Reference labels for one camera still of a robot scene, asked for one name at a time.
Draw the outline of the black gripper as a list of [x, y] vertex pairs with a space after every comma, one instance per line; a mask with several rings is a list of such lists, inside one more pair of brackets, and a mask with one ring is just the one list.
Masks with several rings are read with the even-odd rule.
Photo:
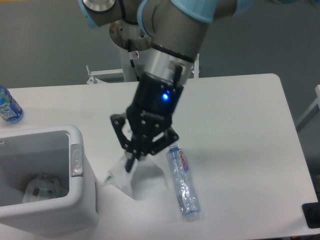
[[[179, 139], [172, 128], [172, 116], [184, 89], [178, 83], [180, 76], [177, 73], [166, 81], [143, 73], [126, 114], [110, 116], [121, 148], [130, 154], [124, 167], [127, 173], [131, 172], [136, 158], [154, 156]], [[131, 141], [123, 132], [126, 119], [132, 130]]]

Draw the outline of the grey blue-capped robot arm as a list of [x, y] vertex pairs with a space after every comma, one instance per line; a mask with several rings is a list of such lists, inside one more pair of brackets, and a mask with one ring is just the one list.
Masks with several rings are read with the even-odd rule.
[[210, 24], [248, 10], [251, 0], [81, 0], [90, 26], [119, 20], [152, 38], [132, 103], [110, 117], [121, 147], [135, 161], [156, 155], [179, 137], [172, 116]]

